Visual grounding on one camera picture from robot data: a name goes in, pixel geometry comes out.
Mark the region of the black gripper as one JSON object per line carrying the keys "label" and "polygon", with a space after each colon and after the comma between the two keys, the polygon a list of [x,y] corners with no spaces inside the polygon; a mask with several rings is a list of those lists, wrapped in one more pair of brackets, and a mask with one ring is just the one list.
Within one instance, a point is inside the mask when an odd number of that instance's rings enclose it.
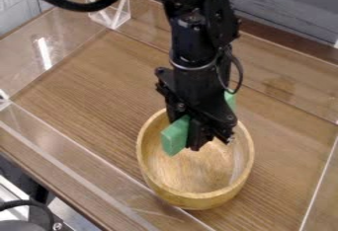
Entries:
{"label": "black gripper", "polygon": [[[199,70],[168,69],[158,67],[156,89],[164,95],[171,91],[180,99],[196,105],[210,101],[225,93],[222,84],[230,84],[231,66],[220,63]],[[168,121],[175,122],[186,115],[186,105],[167,106]],[[198,151],[214,139],[211,126],[192,118],[188,123],[186,147]]]}

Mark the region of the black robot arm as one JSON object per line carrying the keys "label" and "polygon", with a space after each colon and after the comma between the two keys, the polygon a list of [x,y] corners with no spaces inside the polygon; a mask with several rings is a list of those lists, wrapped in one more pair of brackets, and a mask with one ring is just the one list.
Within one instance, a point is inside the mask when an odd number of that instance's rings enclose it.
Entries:
{"label": "black robot arm", "polygon": [[170,24],[170,67],[155,70],[156,89],[167,103],[168,122],[187,120],[180,146],[194,151],[214,138],[227,142],[238,118],[229,102],[233,54],[241,20],[230,0],[159,0]]}

